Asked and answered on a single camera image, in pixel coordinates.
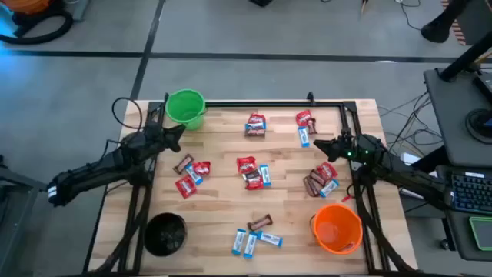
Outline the person's foot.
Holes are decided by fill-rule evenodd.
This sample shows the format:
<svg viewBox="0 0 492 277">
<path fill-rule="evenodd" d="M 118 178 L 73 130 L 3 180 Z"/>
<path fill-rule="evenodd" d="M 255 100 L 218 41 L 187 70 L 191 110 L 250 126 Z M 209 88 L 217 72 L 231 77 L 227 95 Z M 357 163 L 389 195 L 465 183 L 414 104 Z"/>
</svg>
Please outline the person's foot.
<svg viewBox="0 0 492 277">
<path fill-rule="evenodd" d="M 447 7 L 435 19 L 421 28 L 421 35 L 429 42 L 444 43 L 454 21 L 472 0 L 448 0 Z"/>
</svg>

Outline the round black stand base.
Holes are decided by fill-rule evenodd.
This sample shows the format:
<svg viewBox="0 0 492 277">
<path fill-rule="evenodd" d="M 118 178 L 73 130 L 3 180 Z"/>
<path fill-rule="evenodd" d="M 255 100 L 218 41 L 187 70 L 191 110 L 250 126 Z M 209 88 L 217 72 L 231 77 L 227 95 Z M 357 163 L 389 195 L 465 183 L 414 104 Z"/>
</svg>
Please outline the round black stand base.
<svg viewBox="0 0 492 277">
<path fill-rule="evenodd" d="M 465 118 L 465 126 L 477 141 L 492 145 L 492 110 L 474 109 Z"/>
</svg>

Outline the orange plastic bucket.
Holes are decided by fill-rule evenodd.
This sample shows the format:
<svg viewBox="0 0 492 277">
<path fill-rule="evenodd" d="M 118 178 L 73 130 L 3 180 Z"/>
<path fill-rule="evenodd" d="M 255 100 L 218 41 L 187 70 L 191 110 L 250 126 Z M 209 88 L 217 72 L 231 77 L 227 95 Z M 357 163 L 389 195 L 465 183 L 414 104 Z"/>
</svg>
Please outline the orange plastic bucket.
<svg viewBox="0 0 492 277">
<path fill-rule="evenodd" d="M 343 204 L 320 208 L 311 217 L 309 226 L 321 248 L 335 255 L 350 255 L 362 243 L 362 220 Z"/>
</svg>

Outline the black monitor pole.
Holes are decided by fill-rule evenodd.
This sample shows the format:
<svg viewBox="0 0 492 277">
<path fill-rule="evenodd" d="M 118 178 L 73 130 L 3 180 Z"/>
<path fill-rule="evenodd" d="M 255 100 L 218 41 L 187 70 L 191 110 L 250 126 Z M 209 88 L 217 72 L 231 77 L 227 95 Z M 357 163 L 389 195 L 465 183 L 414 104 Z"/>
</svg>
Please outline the black monitor pole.
<svg viewBox="0 0 492 277">
<path fill-rule="evenodd" d="M 475 60 L 492 47 L 492 31 L 488 32 L 479 42 L 470 47 L 463 55 L 447 66 L 439 73 L 441 80 L 449 82 L 465 68 L 469 67 Z"/>
</svg>

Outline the black aluminium frame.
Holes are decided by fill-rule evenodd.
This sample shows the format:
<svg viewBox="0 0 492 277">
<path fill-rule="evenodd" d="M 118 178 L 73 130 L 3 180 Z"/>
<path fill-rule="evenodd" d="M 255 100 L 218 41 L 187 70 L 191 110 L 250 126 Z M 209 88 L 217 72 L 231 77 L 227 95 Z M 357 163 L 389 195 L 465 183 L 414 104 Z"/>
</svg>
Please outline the black aluminium frame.
<svg viewBox="0 0 492 277">
<path fill-rule="evenodd" d="M 149 221 L 170 212 L 181 216 L 187 226 L 184 245 L 173 255 L 157 257 L 144 246 L 145 226 L 138 227 L 128 247 L 112 269 L 122 275 L 366 275 L 378 269 L 394 270 L 387 253 L 369 229 L 361 246 L 350 255 L 335 255 L 316 242 L 310 219 L 325 205 L 340 203 L 357 211 L 354 200 L 341 202 L 352 184 L 353 171 L 345 159 L 335 162 L 339 188 L 326 198 L 310 197 L 303 178 L 325 160 L 318 148 L 301 147 L 296 114 L 310 110 L 317 123 L 317 138 L 332 139 L 345 127 L 355 133 L 383 136 L 377 105 L 373 100 L 209 101 L 203 126 L 185 132 L 181 151 L 162 152 L 153 163 L 152 185 L 135 190 L 130 185 L 109 185 L 101 204 L 98 226 L 85 262 L 85 271 L 103 265 L 136 215 Z M 265 137 L 246 136 L 251 114 L 264 115 Z M 186 154 L 193 162 L 209 161 L 211 172 L 202 176 L 197 192 L 184 199 L 175 182 L 175 167 Z M 247 190 L 237 158 L 253 156 L 257 168 L 266 164 L 271 186 Z M 259 231 L 283 238 L 282 247 L 257 240 L 252 259 L 243 257 L 250 231 L 247 227 L 269 214 L 273 220 Z M 244 229 L 241 254 L 231 249 L 238 229 Z"/>
</svg>

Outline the gray keyboard tray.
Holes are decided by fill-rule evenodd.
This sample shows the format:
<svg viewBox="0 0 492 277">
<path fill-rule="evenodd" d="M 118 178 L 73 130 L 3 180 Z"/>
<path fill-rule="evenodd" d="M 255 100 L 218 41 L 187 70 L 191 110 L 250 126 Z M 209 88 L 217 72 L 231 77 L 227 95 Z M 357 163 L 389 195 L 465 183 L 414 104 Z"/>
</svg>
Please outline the gray keyboard tray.
<svg viewBox="0 0 492 277">
<path fill-rule="evenodd" d="M 440 165 L 437 167 L 437 175 L 447 183 L 447 189 L 451 196 L 451 180 L 452 172 L 476 172 L 492 175 L 492 169 L 477 169 L 477 168 L 452 168 L 449 166 Z M 476 212 L 463 212 L 452 207 L 445 212 L 444 226 L 447 232 L 447 242 L 453 251 L 458 251 L 462 259 L 468 261 L 492 262 L 492 251 L 481 251 L 474 241 L 474 236 L 470 227 L 470 217 L 492 217 L 492 215 L 480 214 Z"/>
</svg>

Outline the green-edged pad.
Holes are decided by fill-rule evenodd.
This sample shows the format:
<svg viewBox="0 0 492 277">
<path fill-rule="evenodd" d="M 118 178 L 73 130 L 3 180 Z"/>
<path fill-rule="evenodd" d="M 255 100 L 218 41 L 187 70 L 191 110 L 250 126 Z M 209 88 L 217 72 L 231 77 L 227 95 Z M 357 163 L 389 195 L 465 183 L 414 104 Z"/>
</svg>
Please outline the green-edged pad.
<svg viewBox="0 0 492 277">
<path fill-rule="evenodd" d="M 474 241 L 481 251 L 492 251 L 492 217 L 470 217 Z"/>
</svg>

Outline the black backlit keyboard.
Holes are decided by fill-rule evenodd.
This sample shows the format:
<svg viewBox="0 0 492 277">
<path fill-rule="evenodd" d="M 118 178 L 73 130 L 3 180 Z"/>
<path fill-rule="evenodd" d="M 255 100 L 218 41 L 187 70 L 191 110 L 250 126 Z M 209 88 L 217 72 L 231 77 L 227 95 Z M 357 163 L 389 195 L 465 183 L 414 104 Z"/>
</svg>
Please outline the black backlit keyboard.
<svg viewBox="0 0 492 277">
<path fill-rule="evenodd" d="M 492 175 L 452 172 L 450 180 L 454 209 L 492 215 Z"/>
</svg>

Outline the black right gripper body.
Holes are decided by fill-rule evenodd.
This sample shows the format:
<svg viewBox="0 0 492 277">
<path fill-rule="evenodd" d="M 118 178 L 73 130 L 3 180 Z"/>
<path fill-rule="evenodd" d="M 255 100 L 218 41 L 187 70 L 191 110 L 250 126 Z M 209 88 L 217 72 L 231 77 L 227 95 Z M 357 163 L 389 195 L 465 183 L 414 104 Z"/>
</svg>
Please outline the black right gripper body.
<svg viewBox="0 0 492 277">
<path fill-rule="evenodd" d="M 340 157 L 356 162 L 373 162 L 379 149 L 379 139 L 367 134 L 349 135 L 348 133 L 337 137 L 339 142 Z"/>
</svg>

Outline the gray floor box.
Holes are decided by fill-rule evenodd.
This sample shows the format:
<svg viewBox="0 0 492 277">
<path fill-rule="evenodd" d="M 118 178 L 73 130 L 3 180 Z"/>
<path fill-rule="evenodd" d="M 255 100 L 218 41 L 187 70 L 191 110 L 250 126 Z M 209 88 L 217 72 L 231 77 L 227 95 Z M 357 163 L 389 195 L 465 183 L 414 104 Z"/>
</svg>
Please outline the gray floor box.
<svg viewBox="0 0 492 277">
<path fill-rule="evenodd" d="M 75 21 L 80 22 L 84 19 L 84 14 L 89 4 L 90 4 L 90 0 L 76 0 L 72 13 L 72 17 Z"/>
</svg>

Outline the gray metal cart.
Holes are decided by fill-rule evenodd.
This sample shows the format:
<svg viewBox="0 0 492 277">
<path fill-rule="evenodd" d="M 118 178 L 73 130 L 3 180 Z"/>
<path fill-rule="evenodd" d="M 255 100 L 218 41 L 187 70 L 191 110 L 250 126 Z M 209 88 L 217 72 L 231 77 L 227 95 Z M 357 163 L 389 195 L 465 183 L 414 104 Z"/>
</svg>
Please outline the gray metal cart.
<svg viewBox="0 0 492 277">
<path fill-rule="evenodd" d="M 0 277 L 6 276 L 39 192 L 47 185 L 10 170 L 0 155 Z"/>
</svg>

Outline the black plastic bucket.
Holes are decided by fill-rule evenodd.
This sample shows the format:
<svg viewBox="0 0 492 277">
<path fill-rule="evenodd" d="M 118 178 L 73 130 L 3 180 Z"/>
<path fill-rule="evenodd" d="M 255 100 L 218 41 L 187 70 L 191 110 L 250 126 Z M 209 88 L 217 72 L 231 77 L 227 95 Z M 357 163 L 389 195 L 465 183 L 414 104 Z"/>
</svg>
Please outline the black plastic bucket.
<svg viewBox="0 0 492 277">
<path fill-rule="evenodd" d="M 161 213 L 146 226 L 145 248 L 157 257 L 170 256 L 182 248 L 187 234 L 187 226 L 181 216 L 170 212 Z"/>
</svg>

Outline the orange striped mat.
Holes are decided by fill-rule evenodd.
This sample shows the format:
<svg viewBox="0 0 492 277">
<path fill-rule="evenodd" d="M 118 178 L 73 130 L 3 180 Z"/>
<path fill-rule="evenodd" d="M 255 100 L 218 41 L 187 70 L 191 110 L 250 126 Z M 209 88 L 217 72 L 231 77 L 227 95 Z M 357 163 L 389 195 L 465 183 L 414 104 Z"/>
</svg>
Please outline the orange striped mat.
<svg viewBox="0 0 492 277">
<path fill-rule="evenodd" d="M 450 0 L 440 0 L 441 4 L 444 8 L 447 8 Z M 458 40 L 460 45 L 466 45 L 466 39 L 464 37 L 464 33 L 462 32 L 461 27 L 459 26 L 458 21 L 455 19 L 450 27 L 450 29 L 454 33 L 454 37 Z"/>
</svg>

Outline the white power adapter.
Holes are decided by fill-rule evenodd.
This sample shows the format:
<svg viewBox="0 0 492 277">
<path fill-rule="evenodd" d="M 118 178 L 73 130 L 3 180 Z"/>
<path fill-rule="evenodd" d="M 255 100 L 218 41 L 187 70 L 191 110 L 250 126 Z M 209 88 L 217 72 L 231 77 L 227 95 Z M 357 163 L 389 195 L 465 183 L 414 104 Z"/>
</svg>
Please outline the white power adapter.
<svg viewBox="0 0 492 277">
<path fill-rule="evenodd" d="M 407 152 L 403 152 L 400 154 L 400 160 L 405 163 L 406 165 L 411 165 L 417 161 L 419 161 L 421 157 L 418 157 L 416 155 L 412 155 Z"/>
</svg>

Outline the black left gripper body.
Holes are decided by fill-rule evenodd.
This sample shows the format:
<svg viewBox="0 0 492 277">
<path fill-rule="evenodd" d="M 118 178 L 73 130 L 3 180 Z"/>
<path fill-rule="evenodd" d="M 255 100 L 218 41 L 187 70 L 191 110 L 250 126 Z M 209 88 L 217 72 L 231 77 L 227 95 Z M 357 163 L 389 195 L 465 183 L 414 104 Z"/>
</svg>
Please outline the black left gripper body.
<svg viewBox="0 0 492 277">
<path fill-rule="evenodd" d="M 145 126 L 145 148 L 152 152 L 163 152 L 171 146 L 161 125 L 151 122 Z"/>
</svg>

